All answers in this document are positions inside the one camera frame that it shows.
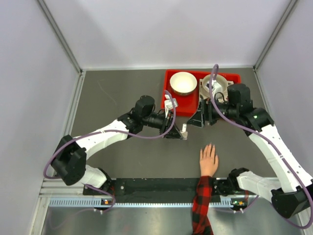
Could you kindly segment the glitter nail polish bottle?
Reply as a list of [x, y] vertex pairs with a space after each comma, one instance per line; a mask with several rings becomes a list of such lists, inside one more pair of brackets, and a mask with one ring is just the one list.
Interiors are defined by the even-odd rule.
[[181, 131], [180, 131], [180, 134], [181, 134], [183, 140], [187, 140], [187, 138], [188, 138], [188, 132], [187, 132], [187, 124], [186, 124], [186, 123], [184, 123], [184, 124], [182, 125], [182, 129], [181, 129]]

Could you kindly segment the red plaid sleeve forearm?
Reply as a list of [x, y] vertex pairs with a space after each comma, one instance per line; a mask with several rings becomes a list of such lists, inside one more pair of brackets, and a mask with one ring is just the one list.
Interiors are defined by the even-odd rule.
[[192, 229], [193, 235], [212, 235], [210, 221], [207, 217], [212, 194], [212, 177], [201, 176], [193, 198]]

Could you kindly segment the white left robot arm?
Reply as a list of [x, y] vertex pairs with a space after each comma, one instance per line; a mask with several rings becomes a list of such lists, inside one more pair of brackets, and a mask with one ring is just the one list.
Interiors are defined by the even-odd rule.
[[155, 139], [184, 138], [175, 124], [178, 103], [170, 93], [166, 93], [165, 98], [164, 110], [157, 113], [155, 100], [143, 95], [129, 112], [109, 125], [79, 137], [64, 136], [48, 165], [67, 186], [82, 183], [93, 186], [100, 194], [108, 193], [111, 188], [109, 176], [103, 170], [87, 165], [91, 156], [116, 142], [141, 138], [139, 133], [145, 126], [159, 130]]

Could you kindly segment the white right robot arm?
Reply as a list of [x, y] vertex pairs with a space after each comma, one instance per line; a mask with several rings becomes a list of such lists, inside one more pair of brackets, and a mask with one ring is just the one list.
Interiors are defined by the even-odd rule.
[[278, 180], [272, 181], [246, 168], [232, 170], [228, 175], [225, 195], [248, 190], [272, 203], [284, 218], [290, 218], [313, 206], [313, 178], [295, 159], [280, 137], [273, 119], [263, 108], [255, 108], [250, 89], [245, 84], [228, 86], [228, 100], [200, 98], [197, 111], [189, 125], [204, 127], [227, 118], [241, 128], [260, 149]]

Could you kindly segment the person's left hand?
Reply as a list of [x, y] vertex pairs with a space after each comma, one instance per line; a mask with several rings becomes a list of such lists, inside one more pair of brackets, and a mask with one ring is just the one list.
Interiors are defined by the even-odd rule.
[[210, 143], [204, 149], [200, 150], [200, 172], [201, 177], [213, 177], [219, 165], [219, 157], [216, 154], [215, 145]]

